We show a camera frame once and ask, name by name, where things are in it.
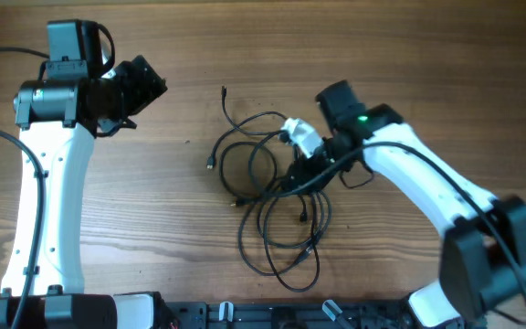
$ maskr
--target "white plastic casing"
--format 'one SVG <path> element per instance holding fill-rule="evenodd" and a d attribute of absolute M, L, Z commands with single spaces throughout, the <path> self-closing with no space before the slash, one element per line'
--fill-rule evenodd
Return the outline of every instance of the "white plastic casing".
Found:
<path fill-rule="evenodd" d="M 64 128 L 62 122 L 32 123 L 19 139 L 29 147 L 48 171 L 41 240 L 37 254 L 39 274 L 30 295 L 45 295 L 50 285 L 61 285 L 64 293 L 83 293 L 80 265 L 80 213 L 84 177 L 94 138 L 83 126 Z M 11 288 L 20 296 L 26 280 L 24 268 L 32 244 L 37 209 L 34 166 L 23 154 L 23 174 L 16 240 L 11 260 L 1 281 L 1 290 Z"/>
<path fill-rule="evenodd" d="M 306 159 L 310 159 L 314 151 L 323 144 L 314 127 L 302 119 L 288 118 L 281 130 L 289 134 L 289 140 L 300 148 Z"/>
<path fill-rule="evenodd" d="M 496 197 L 458 174 L 419 141 L 413 129 L 406 124 L 392 123 L 373 133 L 365 144 L 374 142 L 399 142 L 415 148 L 431 159 L 484 211 L 492 208 Z M 416 156 L 396 147 L 367 148 L 364 160 L 375 172 L 391 180 L 431 220 L 440 236 L 454 226 L 457 218 L 474 218 L 477 214 L 434 169 Z M 409 298 L 414 314 L 425 327 L 434 327 L 459 317 L 447 300 L 439 281 L 414 292 Z"/>
<path fill-rule="evenodd" d="M 117 329 L 153 328 L 153 298 L 146 293 L 113 296 Z"/>

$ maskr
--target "cable connector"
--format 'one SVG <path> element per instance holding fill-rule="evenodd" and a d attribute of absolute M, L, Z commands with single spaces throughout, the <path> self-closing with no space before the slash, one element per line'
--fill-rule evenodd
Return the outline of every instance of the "cable connector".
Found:
<path fill-rule="evenodd" d="M 210 155 L 208 157 L 208 160 L 206 161 L 206 169 L 210 169 L 210 170 L 214 169 L 215 162 L 216 162 L 216 159 L 212 155 Z"/>
<path fill-rule="evenodd" d="M 300 223 L 305 223 L 308 221 L 308 212 L 302 211 L 300 214 Z"/>
<path fill-rule="evenodd" d="M 310 256 L 313 250 L 314 248 L 311 246 L 311 244 L 306 249 L 302 250 L 298 257 L 293 261 L 293 266 L 296 266 L 301 262 L 305 261 L 308 258 L 308 256 Z"/>
<path fill-rule="evenodd" d="M 245 199 L 238 198 L 237 200 L 235 200 L 235 202 L 230 204 L 230 206 L 231 207 L 242 207 L 246 204 L 247 204 L 247 201 Z"/>

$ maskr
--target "wooden table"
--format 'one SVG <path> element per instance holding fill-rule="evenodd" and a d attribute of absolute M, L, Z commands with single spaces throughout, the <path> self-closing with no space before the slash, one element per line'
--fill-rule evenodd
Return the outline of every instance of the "wooden table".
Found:
<path fill-rule="evenodd" d="M 334 219 L 320 244 L 311 291 L 288 292 L 242 262 L 242 208 L 216 171 L 205 169 L 228 129 L 220 86 L 235 120 L 260 111 L 301 117 L 327 133 L 314 96 L 348 79 L 369 106 L 386 102 L 462 175 L 499 196 L 526 200 L 526 2 L 360 1 L 0 7 L 0 45 L 47 51 L 46 22 L 103 23 L 117 60 L 143 54 L 169 90 L 133 119 L 137 131 L 95 142 L 81 225 L 89 293 L 159 291 L 166 301 L 275 302 L 400 298 L 437 276 L 440 242 L 426 218 L 382 176 L 365 188 L 327 188 Z M 12 102 L 38 58 L 0 55 L 0 129 L 17 134 Z M 277 129 L 261 119 L 249 129 Z M 225 142 L 246 140 L 235 136 Z M 281 154 L 280 170 L 289 163 Z M 249 149 L 227 160 L 234 184 L 247 180 Z M 0 140 L 0 280 L 16 227 L 20 153 Z M 359 170 L 350 179 L 360 180 Z M 282 201 L 274 237 L 293 241 L 298 201 Z M 266 265 L 247 226 L 247 252 Z M 274 251 L 278 264 L 294 252 Z M 286 276 L 307 284 L 313 261 Z M 503 306 L 524 316 L 521 301 Z M 502 327 L 504 322 L 491 319 Z"/>

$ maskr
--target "black camera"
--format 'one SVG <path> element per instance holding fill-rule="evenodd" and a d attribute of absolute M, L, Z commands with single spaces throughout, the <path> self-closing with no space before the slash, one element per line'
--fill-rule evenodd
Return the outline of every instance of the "black camera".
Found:
<path fill-rule="evenodd" d="M 100 32 L 110 41 L 104 63 Z M 129 117 L 167 91 L 165 79 L 141 55 L 113 68 L 115 47 L 101 24 L 53 21 L 47 33 L 50 59 L 38 80 L 24 82 L 14 98 L 16 125 L 23 130 L 32 122 L 62 121 L 65 127 L 80 123 L 95 137 L 112 136 L 120 128 L 134 129 Z"/>

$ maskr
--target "black base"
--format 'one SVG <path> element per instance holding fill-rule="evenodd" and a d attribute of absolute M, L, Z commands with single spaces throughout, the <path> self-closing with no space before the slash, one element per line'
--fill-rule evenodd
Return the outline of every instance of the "black base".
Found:
<path fill-rule="evenodd" d="M 180 320 L 180 329 L 341 329 L 321 309 L 321 304 L 235 304 L 233 322 L 218 321 L 219 304 L 203 302 L 167 302 Z M 373 301 L 338 303 L 342 315 L 357 329 L 420 329 L 405 301 Z M 293 324 L 280 324 L 277 312 L 294 313 Z M 439 326 L 440 329 L 483 329 L 486 321 L 476 324 L 457 319 Z"/>

